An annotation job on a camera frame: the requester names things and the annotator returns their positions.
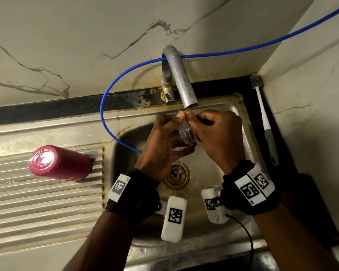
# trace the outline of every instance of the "black cable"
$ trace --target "black cable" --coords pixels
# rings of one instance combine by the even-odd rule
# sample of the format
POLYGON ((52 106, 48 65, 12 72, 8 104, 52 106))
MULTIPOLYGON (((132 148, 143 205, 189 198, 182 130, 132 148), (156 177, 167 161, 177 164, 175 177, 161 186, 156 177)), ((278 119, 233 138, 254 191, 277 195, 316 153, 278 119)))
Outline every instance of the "black cable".
POLYGON ((244 230, 245 230, 247 236, 249 237, 250 244, 251 244, 250 260, 249 260, 249 270, 251 270, 252 260, 253 260, 253 258, 254 258, 254 244, 253 244, 253 242, 252 242, 251 235, 250 235, 250 233, 247 231, 246 227, 245 227, 238 219, 236 219, 234 216, 231 216, 231 215, 229 215, 229 214, 225 214, 225 216, 226 216, 226 217, 229 217, 229 218, 232 218, 232 219, 234 219, 235 221, 237 221, 237 223, 238 223, 239 225, 241 225, 242 228, 244 228, 244 230))

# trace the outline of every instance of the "sink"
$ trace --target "sink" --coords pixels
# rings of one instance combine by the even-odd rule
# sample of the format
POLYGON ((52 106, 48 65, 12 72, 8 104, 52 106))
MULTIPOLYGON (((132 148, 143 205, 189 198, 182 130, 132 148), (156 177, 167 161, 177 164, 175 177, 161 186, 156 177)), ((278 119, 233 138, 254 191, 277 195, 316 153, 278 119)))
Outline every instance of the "sink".
MULTIPOLYGON (((246 156, 265 168, 241 97, 199 100, 199 107, 192 111, 209 108, 232 110, 242 118, 246 156)), ((106 112, 104 118, 114 135, 142 150, 156 115, 181 109, 179 103, 159 105, 106 112)), ((171 138, 179 138, 178 133, 171 138)), ((118 175, 138 158, 138 153, 114 142, 98 114, 0 126, 0 270, 12 266, 34 270, 33 261, 47 266, 45 270, 61 270, 104 210, 106 195, 118 175), (26 163, 31 152, 43 145, 91 154, 95 169, 82 182, 37 178, 28 172, 26 163)), ((176 244, 162 241, 163 216, 154 214, 140 225, 126 269, 175 271, 249 251, 248 236, 240 225, 233 220, 211 224, 207 218, 201 190, 221 184, 223 174, 201 143, 193 154, 173 165, 181 167, 181 178, 169 178, 158 192, 161 200, 169 196, 187 200, 183 239, 176 244)), ((267 247, 251 216, 239 211, 233 215, 250 232, 255 249, 267 247)))
MULTIPOLYGON (((143 150, 152 126, 151 123, 127 131, 120 136, 120 140, 136 149, 143 150)), ((170 139, 180 138, 178 132, 170 137, 170 139)), ((140 154, 117 144, 114 156, 113 178, 116 179, 119 174, 125 173, 128 168, 135 165, 140 154)), ((180 190, 173 190, 172 188, 177 189, 177 186, 171 186, 168 182, 167 185, 161 183, 157 190, 160 199, 163 201, 167 201, 169 196, 177 196, 187 200, 183 239, 211 234, 228 227, 238 227, 239 225, 234 220, 222 225, 212 224, 208 220, 201 191, 207 187, 220 185, 223 182, 223 173, 217 164, 208 157, 202 144, 199 142, 194 153, 177 160, 176 164, 186 170, 186 178, 189 179, 188 184, 183 188, 180 186, 180 190)), ((233 215, 244 223, 249 220, 240 211, 234 211, 233 215)), ((158 245, 158 242, 161 242, 160 235, 163 221, 164 217, 158 214, 154 214, 143 221, 134 243, 140 242, 143 245, 145 241, 148 241, 148 245, 151 245, 156 240, 158 245)))

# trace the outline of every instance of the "white wall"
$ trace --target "white wall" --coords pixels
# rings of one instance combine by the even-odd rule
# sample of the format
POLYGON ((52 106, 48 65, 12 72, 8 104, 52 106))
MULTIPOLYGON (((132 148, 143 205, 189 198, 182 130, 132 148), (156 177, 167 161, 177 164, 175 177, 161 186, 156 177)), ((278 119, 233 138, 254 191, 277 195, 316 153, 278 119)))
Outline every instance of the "white wall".
MULTIPOLYGON (((254 45, 286 34, 313 0, 0 0, 0 106, 103 93, 160 57, 254 45)), ((192 81, 257 72, 276 46, 186 62, 192 81)), ((159 65, 113 91, 160 85, 159 65)))
MULTIPOLYGON (((315 0, 294 30, 337 8, 315 0)), ((339 15, 281 43, 259 73, 299 172, 314 178, 339 230, 339 15)))

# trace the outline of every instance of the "clear plastic object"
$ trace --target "clear plastic object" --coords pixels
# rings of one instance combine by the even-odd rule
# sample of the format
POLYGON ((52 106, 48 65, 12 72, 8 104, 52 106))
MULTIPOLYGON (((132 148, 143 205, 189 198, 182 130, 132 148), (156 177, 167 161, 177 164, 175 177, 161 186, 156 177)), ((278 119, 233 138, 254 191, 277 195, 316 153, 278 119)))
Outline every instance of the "clear plastic object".
POLYGON ((186 120, 183 121, 178 130, 180 131, 182 140, 189 146, 193 146, 193 143, 199 139, 197 135, 192 132, 186 120))

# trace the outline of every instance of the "brush handle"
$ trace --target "brush handle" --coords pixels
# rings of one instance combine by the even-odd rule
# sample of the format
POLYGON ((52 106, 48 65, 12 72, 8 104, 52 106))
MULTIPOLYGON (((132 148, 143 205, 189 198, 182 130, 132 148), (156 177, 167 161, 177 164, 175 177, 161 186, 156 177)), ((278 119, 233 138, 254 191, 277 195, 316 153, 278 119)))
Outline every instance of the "brush handle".
POLYGON ((262 97, 260 94, 260 89, 259 87, 255 87, 256 93, 257 93, 257 98, 259 100, 260 104, 260 110, 261 110, 261 116, 262 116, 262 123, 263 123, 263 128, 265 130, 265 139, 267 141, 267 147, 269 148, 269 153, 270 153, 270 158, 271 162, 273 165, 279 165, 279 157, 278 157, 278 152, 276 151, 276 145, 275 145, 275 140, 273 136, 273 132, 271 131, 270 123, 267 118, 265 108, 263 106, 262 102, 262 97))

